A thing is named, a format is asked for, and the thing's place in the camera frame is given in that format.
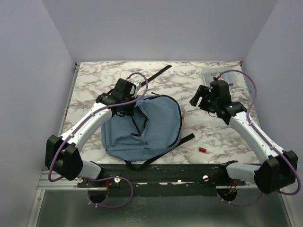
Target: lavender wall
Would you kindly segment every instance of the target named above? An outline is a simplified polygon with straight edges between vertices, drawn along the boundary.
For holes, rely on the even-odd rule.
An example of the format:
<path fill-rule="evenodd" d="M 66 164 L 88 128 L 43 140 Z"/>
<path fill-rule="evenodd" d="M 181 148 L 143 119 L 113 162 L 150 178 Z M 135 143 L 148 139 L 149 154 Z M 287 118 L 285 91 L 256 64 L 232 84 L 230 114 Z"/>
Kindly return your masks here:
<path fill-rule="evenodd" d="M 303 180 L 302 9 L 302 0 L 278 1 L 244 61 L 244 70 L 257 84 L 256 110 L 262 128 L 297 153 Z M 303 192 L 292 201 L 303 223 Z"/>
<path fill-rule="evenodd" d="M 74 63 L 40 0 L 0 3 L 0 225 L 24 227 Z"/>
<path fill-rule="evenodd" d="M 243 60 L 277 0 L 42 0 L 75 61 Z"/>

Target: black strap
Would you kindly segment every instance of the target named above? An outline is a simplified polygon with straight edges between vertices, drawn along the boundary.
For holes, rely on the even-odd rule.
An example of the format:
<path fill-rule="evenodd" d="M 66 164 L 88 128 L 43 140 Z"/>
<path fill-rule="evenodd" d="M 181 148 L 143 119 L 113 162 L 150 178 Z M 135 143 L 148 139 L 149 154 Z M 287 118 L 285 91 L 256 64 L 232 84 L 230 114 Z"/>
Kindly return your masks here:
<path fill-rule="evenodd" d="M 146 127 L 147 120 L 148 120 L 148 118 L 147 118 L 147 116 L 145 116 L 145 120 L 144 120 L 144 124 L 143 124 L 143 130 L 144 130 L 145 127 Z"/>
<path fill-rule="evenodd" d="M 193 139 L 194 137 L 195 137 L 195 135 L 194 135 L 193 133 L 189 134 L 188 136 L 182 138 L 176 147 L 182 145 L 183 143 L 186 143 L 187 141 L 190 141 L 190 140 Z M 161 154 L 161 155 L 158 155 L 158 156 L 155 156 L 155 157 L 152 157 L 152 158 L 146 160 L 146 161 L 145 161 L 142 165 L 140 165 L 138 168 L 135 168 L 131 162 L 125 161 L 125 160 L 124 160 L 124 161 L 125 161 L 125 163 L 126 163 L 126 166 L 129 167 L 130 169 L 132 169 L 132 170 L 142 170 L 142 169 L 146 168 L 150 163 L 153 163 L 153 162 L 156 161 L 158 158 L 160 158 L 160 157 L 162 157 L 163 155 L 165 155 L 165 154 L 171 152 L 172 150 L 169 150 L 168 152 L 166 152 L 166 153 L 164 153 L 164 154 Z"/>
<path fill-rule="evenodd" d="M 136 121 L 134 120 L 134 117 L 133 117 L 133 116 L 131 116 L 131 118 L 132 118 L 132 121 L 133 121 L 133 123 L 134 123 L 134 126 L 136 127 L 136 129 L 137 129 L 137 131 L 138 131 L 139 135 L 142 135 L 142 133 L 140 132 L 140 129 L 139 129 L 139 127 L 138 127 L 138 125 L 137 125 Z"/>
<path fill-rule="evenodd" d="M 151 77 L 149 77 L 148 79 L 147 79 L 147 81 L 148 82 L 151 82 L 153 79 L 155 79 L 156 77 L 158 77 L 159 75 L 161 75 L 162 73 L 164 73 L 166 70 L 168 70 L 169 68 L 171 67 L 171 65 L 167 65 L 167 66 L 165 66 L 163 69 L 161 69 L 159 72 L 157 72 L 156 74 L 154 74 L 153 76 L 151 76 Z M 146 85 L 146 82 L 145 81 L 143 81 L 142 83 L 141 83 L 141 86 L 143 87 L 143 86 L 145 86 Z"/>

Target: plastic bag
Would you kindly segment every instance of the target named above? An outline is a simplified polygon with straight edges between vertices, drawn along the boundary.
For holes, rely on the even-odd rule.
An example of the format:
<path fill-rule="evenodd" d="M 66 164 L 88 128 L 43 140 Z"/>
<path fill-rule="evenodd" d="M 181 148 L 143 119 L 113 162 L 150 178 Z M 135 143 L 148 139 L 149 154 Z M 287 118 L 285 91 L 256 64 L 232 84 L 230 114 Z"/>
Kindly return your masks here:
<path fill-rule="evenodd" d="M 233 68 L 231 67 L 202 69 L 201 73 L 205 86 L 210 86 L 210 82 L 212 82 L 214 80 L 214 77 L 217 77 L 219 73 L 232 69 Z M 230 86 L 237 85 L 235 72 L 224 73 L 220 79 L 224 79 Z"/>

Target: marble surface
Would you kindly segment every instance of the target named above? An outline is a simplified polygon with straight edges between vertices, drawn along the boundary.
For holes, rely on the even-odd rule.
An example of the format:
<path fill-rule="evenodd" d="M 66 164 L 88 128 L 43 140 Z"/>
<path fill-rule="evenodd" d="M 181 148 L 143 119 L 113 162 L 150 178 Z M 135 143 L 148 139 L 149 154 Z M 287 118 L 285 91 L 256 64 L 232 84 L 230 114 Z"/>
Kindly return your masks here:
<path fill-rule="evenodd" d="M 172 68 L 149 84 L 147 94 L 151 95 L 151 92 L 155 92 L 176 99 L 181 108 L 186 111 L 182 136 L 194 133 L 196 137 L 154 163 L 224 163 L 229 160 L 257 163 L 257 157 L 236 131 L 225 125 L 223 120 L 211 117 L 208 113 L 189 104 L 198 86 L 205 84 L 202 72 L 209 68 L 223 67 L 241 70 L 238 62 L 84 62 L 80 66 L 75 82 L 64 131 L 79 121 L 94 104 L 96 97 L 113 88 L 119 78 L 126 78 L 136 71 L 150 77 L 168 64 L 171 64 Z M 240 101 L 247 107 L 250 96 L 244 77 L 236 73 L 235 78 L 236 83 L 230 88 L 232 99 Z M 105 152 L 100 138 L 101 129 L 97 130 L 83 147 L 82 158 L 98 163 L 124 163 L 123 160 Z M 208 149 L 210 153 L 199 152 L 199 147 Z"/>

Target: black joint motor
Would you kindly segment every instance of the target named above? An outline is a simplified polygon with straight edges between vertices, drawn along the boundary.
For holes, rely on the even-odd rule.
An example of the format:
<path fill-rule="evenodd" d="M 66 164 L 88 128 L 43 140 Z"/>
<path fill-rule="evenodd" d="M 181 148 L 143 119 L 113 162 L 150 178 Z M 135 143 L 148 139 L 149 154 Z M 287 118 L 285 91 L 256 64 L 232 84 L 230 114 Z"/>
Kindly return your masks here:
<path fill-rule="evenodd" d="M 284 157 L 297 170 L 298 156 L 292 151 L 284 152 Z M 266 160 L 255 172 L 254 180 L 258 188 L 265 194 L 275 192 L 295 182 L 295 175 L 280 157 L 271 157 Z"/>
<path fill-rule="evenodd" d="M 190 100 L 190 104 L 196 106 L 200 97 L 202 98 L 199 104 L 200 109 L 216 113 L 226 124 L 229 124 L 232 116 L 246 111 L 241 103 L 232 102 L 229 85 L 224 80 L 212 81 L 210 87 L 200 85 L 195 96 Z"/>
<path fill-rule="evenodd" d="M 46 142 L 45 166 L 49 169 L 53 158 L 63 143 L 62 138 L 52 135 Z M 82 170 L 83 161 L 78 149 L 73 144 L 66 143 L 56 159 L 53 170 L 59 175 L 71 181 L 75 179 Z"/>
<path fill-rule="evenodd" d="M 114 105 L 119 103 L 126 103 L 134 100 L 132 97 L 132 90 L 136 90 L 136 85 L 125 80 L 119 79 L 116 83 L 114 89 L 110 90 L 108 93 L 103 93 L 99 95 L 96 99 L 96 103 L 103 103 L 104 105 Z M 118 116 L 132 116 L 134 114 L 134 107 L 136 102 L 118 106 L 112 108 L 112 115 L 119 113 Z"/>

